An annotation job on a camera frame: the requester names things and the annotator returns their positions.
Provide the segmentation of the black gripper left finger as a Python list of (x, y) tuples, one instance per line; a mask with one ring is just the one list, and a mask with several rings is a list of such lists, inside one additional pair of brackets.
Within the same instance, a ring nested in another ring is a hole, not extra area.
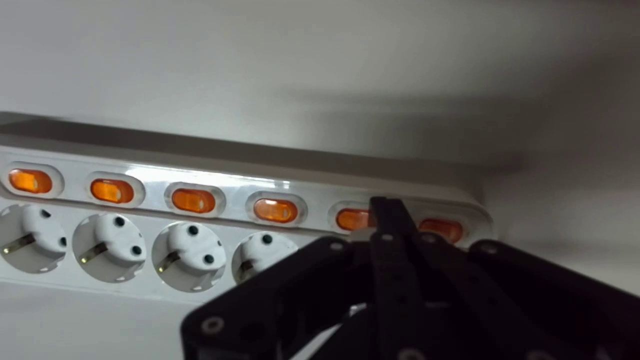
[(331, 235), (283, 256), (179, 324), (184, 360), (288, 360), (368, 299), (370, 250)]

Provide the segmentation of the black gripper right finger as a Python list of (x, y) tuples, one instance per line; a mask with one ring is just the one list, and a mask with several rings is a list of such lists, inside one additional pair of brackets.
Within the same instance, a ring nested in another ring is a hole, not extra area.
[(377, 228), (408, 233), (512, 360), (640, 360), (640, 297), (496, 240), (455, 250), (420, 233), (399, 200), (372, 198)]

